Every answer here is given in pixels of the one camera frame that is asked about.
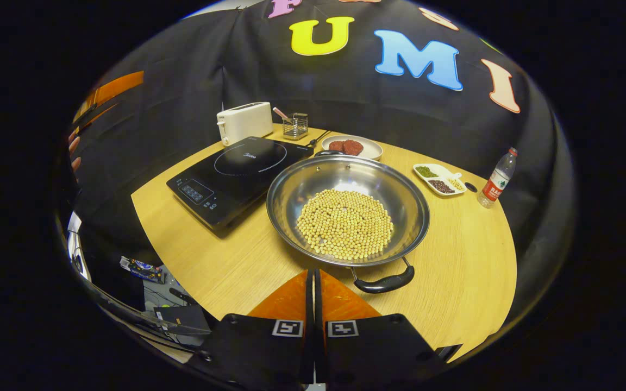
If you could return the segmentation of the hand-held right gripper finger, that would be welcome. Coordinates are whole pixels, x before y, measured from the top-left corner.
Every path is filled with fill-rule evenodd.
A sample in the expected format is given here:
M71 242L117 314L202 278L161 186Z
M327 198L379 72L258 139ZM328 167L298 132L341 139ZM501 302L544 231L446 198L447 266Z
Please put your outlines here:
M227 391L301 391L313 371L311 284L305 270L249 313L226 314L191 358L191 369Z
M383 316L315 270L315 379L327 391L415 391L459 349L432 348L405 315Z

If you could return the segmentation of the black induction cooktop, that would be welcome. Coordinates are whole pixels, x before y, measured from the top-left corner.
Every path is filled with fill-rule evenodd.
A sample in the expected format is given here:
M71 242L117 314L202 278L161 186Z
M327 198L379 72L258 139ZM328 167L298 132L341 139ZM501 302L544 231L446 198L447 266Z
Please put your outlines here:
M283 170L313 148L246 137L166 181L174 196L213 231L222 230L269 189Z

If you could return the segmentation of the stainless steel pot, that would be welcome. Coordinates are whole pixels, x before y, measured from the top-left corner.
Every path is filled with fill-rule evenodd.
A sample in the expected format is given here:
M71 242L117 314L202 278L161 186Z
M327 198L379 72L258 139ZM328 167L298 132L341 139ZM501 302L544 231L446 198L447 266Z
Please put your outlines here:
M380 202L388 212L392 230L377 253L341 260L313 250L297 220L306 203L326 190L357 192ZM285 169L268 189L266 208L273 227L286 243L312 259L348 268L352 273L405 261L424 240L430 224L427 199L407 176L372 159L338 153L318 153Z

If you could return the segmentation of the pile of soybeans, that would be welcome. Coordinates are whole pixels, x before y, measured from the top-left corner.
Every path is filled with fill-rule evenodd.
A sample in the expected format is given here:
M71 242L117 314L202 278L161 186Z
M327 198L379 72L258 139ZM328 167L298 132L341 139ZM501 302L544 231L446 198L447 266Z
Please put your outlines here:
M395 224L380 200L357 191L325 189L302 207L296 228L316 255L357 264L387 248Z

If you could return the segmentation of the flat black box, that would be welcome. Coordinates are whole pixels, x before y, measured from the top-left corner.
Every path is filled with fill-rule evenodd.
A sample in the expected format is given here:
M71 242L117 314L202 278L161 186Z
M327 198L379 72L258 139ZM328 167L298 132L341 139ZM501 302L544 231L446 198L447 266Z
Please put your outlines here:
M205 336L211 333L199 305L155 307L154 314L164 331L180 336Z

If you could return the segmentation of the white toaster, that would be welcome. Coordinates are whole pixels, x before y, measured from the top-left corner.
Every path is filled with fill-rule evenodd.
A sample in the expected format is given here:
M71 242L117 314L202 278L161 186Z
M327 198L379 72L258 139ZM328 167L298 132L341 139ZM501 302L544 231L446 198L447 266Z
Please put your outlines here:
M231 146L247 137L264 137L273 132L272 108L268 102L253 102L216 115L224 146Z

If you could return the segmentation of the colourful circuit board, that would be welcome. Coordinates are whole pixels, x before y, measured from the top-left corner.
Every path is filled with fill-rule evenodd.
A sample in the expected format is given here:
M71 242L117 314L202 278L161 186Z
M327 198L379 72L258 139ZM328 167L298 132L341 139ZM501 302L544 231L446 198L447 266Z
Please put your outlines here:
M159 267L135 259L129 259L125 256L120 257L119 265L122 269L127 270L132 275L142 278L143 280L160 285L166 283L166 275Z

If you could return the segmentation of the raw red meat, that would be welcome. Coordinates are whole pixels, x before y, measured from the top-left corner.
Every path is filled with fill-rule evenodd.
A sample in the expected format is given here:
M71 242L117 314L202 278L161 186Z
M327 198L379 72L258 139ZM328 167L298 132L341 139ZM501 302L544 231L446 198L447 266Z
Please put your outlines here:
M364 146L356 140L337 140L330 142L328 150L337 151L351 156L358 156L364 151Z

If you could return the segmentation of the white round plate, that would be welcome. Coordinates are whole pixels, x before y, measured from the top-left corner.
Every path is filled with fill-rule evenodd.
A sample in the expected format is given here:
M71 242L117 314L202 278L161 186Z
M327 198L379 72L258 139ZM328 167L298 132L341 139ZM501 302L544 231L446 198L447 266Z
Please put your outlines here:
M362 151L357 155L357 157L363 157L366 159L373 159L376 161L379 161L381 156L383 155L383 148L380 146L380 144L367 139L365 137L360 137L360 136L353 136L353 135L335 135L335 136L329 136L323 139L323 141L320 142L320 146L321 149L329 149L329 146L332 142L335 141L347 141L347 140L353 140L358 142L359 144L361 144L361 146L363 147Z

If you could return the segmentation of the white divided dish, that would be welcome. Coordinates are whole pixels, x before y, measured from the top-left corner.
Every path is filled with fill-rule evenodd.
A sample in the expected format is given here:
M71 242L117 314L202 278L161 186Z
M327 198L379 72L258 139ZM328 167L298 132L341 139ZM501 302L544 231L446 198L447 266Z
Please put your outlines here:
M423 178L422 176L420 176L420 174L419 174L419 173L417 173L417 172L415 171L415 169L414 169L414 168L415 168L416 166L427 166L428 168L430 168L430 170L432 170L434 173L438 174L439 176L438 176L438 178ZM461 173L452 173L451 171L449 171L447 168L445 168L445 167L444 167L444 166L442 166L442 165L439 165L439 164L436 164L436 163L420 163L420 164L415 164L415 165L412 167L412 170L415 172L415 174L416 174L416 175L417 175L417 176L418 176L418 177L419 177L422 181L424 181L424 182L427 184L428 188L430 188L430 190L431 190L431 191L432 191L435 195L437 195L437 196L441 196L441 197L457 196L457 195L459 195L459 194L463 194L463 193L465 193L465 191L467 190L467 189L465 189L465 191L463 191L463 192L457 192L457 191L455 191L455 193L454 193L454 194L440 194L440 193L437 193L437 192L435 191L435 189L433 189L430 185L428 185L428 183L427 183L427 181L428 181L428 180L442 180L442 181L444 181L445 183L447 183L447 184L448 184L451 188L453 188L453 189L455 190L454 186L450 185L450 183L449 183L449 181L448 181L447 179L449 179L449 178L456 178L457 180L459 180L459 181L462 183L462 185L463 185L463 186L465 186L465 185L464 185L464 183L461 181L461 177L462 177L462 174L461 174Z

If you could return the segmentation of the black backdrop cloth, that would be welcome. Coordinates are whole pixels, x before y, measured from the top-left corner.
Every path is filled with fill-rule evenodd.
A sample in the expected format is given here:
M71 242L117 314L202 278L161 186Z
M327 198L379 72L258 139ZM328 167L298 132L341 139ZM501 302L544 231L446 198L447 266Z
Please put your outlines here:
M256 101L311 124L427 154L483 178L519 156L499 198L517 256L507 321L532 309L569 245L574 167L549 99L524 69L465 24L427 19L407 0L303 0L270 17L268 0L180 20L127 54L95 87L144 81L80 135L84 224L127 250L149 249L131 194L218 141L216 114Z

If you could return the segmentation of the clear plastic water bottle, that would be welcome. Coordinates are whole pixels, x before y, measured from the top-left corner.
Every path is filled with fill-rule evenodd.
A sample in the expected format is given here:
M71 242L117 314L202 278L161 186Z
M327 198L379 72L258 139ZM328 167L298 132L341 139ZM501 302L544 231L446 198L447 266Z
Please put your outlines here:
M480 206L489 209L496 203L514 175L517 156L517 149L510 148L509 151L499 159L487 183L485 183L484 188L482 188L478 195L478 203Z

